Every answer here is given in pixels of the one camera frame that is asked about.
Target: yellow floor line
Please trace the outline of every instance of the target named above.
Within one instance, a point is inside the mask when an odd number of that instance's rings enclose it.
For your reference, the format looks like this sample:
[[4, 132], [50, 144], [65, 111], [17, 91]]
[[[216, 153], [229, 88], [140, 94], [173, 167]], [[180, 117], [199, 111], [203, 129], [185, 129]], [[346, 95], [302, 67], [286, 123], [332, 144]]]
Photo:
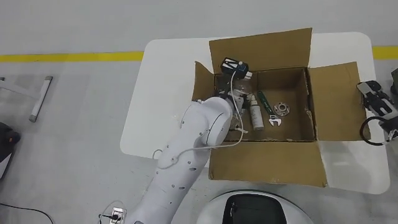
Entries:
[[141, 61], [142, 51], [118, 53], [0, 55], [0, 62], [128, 62]]
[[373, 47], [373, 58], [377, 60], [398, 59], [398, 46]]
[[[130, 62], [141, 61], [142, 51], [118, 53], [0, 55], [0, 62]], [[398, 46], [373, 47], [376, 60], [398, 59]]]

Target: open cardboard box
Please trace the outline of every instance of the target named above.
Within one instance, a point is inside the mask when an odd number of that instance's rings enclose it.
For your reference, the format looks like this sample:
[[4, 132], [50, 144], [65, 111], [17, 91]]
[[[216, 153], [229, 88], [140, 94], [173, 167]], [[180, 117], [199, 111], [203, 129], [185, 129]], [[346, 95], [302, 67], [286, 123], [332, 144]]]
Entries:
[[[287, 103], [290, 113], [280, 126], [271, 126], [261, 105], [263, 131], [253, 131], [249, 113], [241, 144], [212, 150], [209, 178], [251, 182], [327, 185], [318, 140], [357, 141], [366, 119], [356, 62], [308, 68], [312, 29], [210, 41], [214, 74], [196, 63], [193, 100], [215, 93], [225, 57], [245, 62], [253, 73], [252, 90], [261, 90], [269, 103]], [[370, 138], [369, 130], [365, 135]], [[225, 142], [237, 141], [230, 131]]]

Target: wrench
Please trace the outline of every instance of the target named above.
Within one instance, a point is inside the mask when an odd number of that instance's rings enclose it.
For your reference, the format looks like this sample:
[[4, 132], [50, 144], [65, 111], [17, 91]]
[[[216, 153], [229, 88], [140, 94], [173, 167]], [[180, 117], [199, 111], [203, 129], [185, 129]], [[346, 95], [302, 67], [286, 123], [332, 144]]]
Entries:
[[277, 123], [277, 125], [280, 126], [282, 120], [274, 113], [274, 110], [272, 110], [272, 107], [268, 103], [264, 93], [262, 91], [258, 91], [257, 96], [259, 97], [261, 103], [264, 105], [264, 108], [267, 110], [267, 113], [269, 115], [268, 121], [271, 124], [271, 126], [274, 126], [274, 123]]

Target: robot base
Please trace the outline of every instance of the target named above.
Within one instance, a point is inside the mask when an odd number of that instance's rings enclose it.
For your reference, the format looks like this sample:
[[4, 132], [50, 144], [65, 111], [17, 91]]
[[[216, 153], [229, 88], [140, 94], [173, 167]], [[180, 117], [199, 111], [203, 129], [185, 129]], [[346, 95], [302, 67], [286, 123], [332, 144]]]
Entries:
[[235, 191], [214, 198], [203, 208], [197, 224], [313, 224], [292, 202], [270, 193]]

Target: table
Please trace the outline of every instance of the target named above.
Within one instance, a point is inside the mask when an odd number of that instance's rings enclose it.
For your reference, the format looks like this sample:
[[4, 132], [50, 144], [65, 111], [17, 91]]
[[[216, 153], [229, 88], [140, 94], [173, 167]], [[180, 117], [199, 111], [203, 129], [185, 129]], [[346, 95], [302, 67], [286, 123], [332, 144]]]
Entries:
[[[120, 147], [123, 153], [152, 157], [178, 130], [190, 104], [194, 61], [213, 71], [208, 42], [217, 38], [153, 40], [145, 48]], [[357, 62], [361, 81], [375, 80], [369, 37], [358, 32], [313, 34], [309, 67]], [[377, 121], [372, 139], [384, 139]], [[390, 186], [386, 148], [362, 141], [320, 141], [328, 186], [381, 194]]]

